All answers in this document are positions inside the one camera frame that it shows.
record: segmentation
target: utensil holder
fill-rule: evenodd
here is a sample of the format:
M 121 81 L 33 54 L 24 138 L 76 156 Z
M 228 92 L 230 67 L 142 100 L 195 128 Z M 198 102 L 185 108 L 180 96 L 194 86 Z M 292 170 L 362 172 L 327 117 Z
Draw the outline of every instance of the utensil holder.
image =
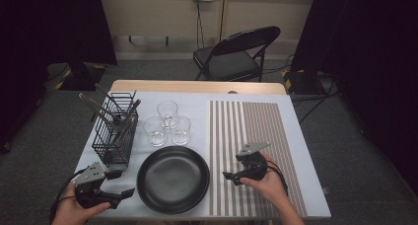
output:
M 111 112 L 113 116 L 126 115 L 131 111 L 135 94 L 112 93 L 109 96 L 111 99 L 106 97 L 103 107 Z M 114 124 L 119 123 L 108 112 L 101 110 L 101 114 Z M 98 122 L 95 127 L 96 136 L 92 147 L 107 167 L 112 164 L 124 164 L 128 167 L 135 129 L 138 123 L 138 112 L 136 110 L 133 112 L 131 119 L 132 122 L 123 129 L 127 131 L 121 133 L 120 128 L 115 129 L 115 127 L 98 117 Z M 120 139 L 114 142 L 115 137 L 120 137 Z

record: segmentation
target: gray carpet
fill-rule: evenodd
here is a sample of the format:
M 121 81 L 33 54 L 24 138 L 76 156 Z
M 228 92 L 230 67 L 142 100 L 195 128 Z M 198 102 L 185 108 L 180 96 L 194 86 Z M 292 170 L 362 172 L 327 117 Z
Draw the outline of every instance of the gray carpet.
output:
M 267 60 L 266 68 L 285 61 Z M 64 65 L 53 65 L 53 76 Z M 109 67 L 101 85 L 117 79 L 193 80 L 191 60 L 119 61 Z M 47 82 L 38 109 L 0 155 L 0 224 L 47 224 L 48 209 L 64 181 L 74 173 L 92 130 L 92 113 L 79 92 L 54 90 L 59 77 Z M 279 72 L 264 82 L 283 80 Z M 98 92 L 84 92 L 102 101 Z M 317 101 L 294 103 L 298 118 Z M 301 125 L 332 218 L 307 224 L 418 224 L 418 204 L 387 158 L 361 134 L 355 114 L 339 95 L 326 99 Z M 134 224 L 90 221 L 89 224 Z

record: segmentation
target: human hand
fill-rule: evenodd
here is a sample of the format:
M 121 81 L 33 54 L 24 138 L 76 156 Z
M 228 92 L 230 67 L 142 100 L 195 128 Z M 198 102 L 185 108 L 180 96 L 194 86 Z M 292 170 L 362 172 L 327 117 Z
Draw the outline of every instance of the human hand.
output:
M 68 184 L 64 199 L 58 206 L 52 225 L 83 225 L 89 218 L 110 208 L 110 203 L 108 202 L 91 208 L 82 207 L 75 197 L 75 188 L 74 184 Z
M 261 155 L 267 161 L 268 166 L 277 169 L 277 166 L 275 165 L 276 163 L 274 163 L 267 154 L 261 153 Z M 304 221 L 301 219 L 289 197 L 287 196 L 279 175 L 277 175 L 277 173 L 273 170 L 267 169 L 267 172 L 261 181 L 241 178 L 240 182 L 246 186 L 258 190 L 258 192 L 261 193 L 261 196 L 270 201 L 276 207 L 283 225 L 304 224 Z
M 265 153 L 260 152 L 264 159 L 267 161 L 268 166 L 276 168 L 273 160 Z M 264 178 L 261 181 L 255 181 L 248 178 L 241 178 L 240 182 L 246 186 L 258 190 L 258 192 L 271 203 L 276 203 L 287 197 L 286 191 L 283 188 L 280 177 L 271 169 L 267 169 Z

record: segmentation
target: black wire basket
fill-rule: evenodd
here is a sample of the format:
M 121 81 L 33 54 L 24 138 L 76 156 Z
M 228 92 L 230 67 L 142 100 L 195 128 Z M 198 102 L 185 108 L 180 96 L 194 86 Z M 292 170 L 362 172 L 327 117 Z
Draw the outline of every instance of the black wire basket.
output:
M 112 164 L 129 165 L 138 112 L 134 107 L 133 95 L 112 93 L 104 100 L 101 117 L 98 117 L 96 136 L 92 147 L 102 162 L 109 167 Z

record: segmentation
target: black folding chair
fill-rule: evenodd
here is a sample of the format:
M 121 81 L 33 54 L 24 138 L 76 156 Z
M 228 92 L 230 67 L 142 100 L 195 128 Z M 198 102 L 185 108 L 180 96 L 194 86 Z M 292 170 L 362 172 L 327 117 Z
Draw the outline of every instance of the black folding chair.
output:
M 195 80 L 203 76 L 211 81 L 246 81 L 258 77 L 262 80 L 265 49 L 280 35 L 275 26 L 244 31 L 229 37 L 212 47 L 193 52 L 193 60 L 199 68 Z M 254 56 L 247 51 L 258 48 Z

